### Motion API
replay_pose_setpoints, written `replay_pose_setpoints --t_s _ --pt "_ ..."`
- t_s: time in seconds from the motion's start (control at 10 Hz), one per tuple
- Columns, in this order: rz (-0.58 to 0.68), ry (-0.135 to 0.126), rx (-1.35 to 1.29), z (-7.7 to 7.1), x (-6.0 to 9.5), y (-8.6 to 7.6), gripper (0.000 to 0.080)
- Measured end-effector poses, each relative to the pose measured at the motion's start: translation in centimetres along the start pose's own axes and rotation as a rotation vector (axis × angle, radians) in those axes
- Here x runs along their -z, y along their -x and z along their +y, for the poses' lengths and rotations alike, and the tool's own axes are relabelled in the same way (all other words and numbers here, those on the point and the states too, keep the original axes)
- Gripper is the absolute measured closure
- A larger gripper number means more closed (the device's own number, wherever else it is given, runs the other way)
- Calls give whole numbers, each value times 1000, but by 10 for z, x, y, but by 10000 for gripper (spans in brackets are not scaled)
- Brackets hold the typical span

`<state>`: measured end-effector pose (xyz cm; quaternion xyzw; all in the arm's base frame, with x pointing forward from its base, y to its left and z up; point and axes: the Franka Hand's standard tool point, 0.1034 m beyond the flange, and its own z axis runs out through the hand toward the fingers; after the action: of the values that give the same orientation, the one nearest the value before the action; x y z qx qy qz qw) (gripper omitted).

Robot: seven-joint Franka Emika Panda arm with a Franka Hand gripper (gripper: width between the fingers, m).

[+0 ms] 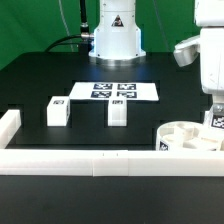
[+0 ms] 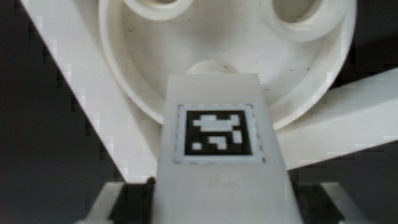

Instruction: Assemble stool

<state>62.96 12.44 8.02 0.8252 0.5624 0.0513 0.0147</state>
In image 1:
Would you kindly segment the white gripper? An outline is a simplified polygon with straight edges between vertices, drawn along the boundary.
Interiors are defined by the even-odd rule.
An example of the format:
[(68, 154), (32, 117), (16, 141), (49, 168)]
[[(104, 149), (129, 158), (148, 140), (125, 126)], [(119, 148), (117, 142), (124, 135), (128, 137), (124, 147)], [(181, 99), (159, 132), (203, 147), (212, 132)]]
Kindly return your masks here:
[(224, 95), (212, 96), (212, 111), (214, 114), (224, 114)]

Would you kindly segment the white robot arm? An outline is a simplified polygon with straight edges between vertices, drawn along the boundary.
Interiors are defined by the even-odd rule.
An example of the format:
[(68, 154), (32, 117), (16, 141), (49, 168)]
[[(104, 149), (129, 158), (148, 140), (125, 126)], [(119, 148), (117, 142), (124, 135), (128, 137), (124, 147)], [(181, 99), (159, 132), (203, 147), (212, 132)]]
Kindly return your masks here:
[[(146, 56), (135, 23), (136, 0), (100, 0), (100, 22), (94, 30), (90, 59), (108, 65)], [(202, 90), (213, 98), (212, 110), (224, 113), (224, 0), (195, 0), (194, 21), (200, 34), (175, 46), (181, 67), (200, 60)]]

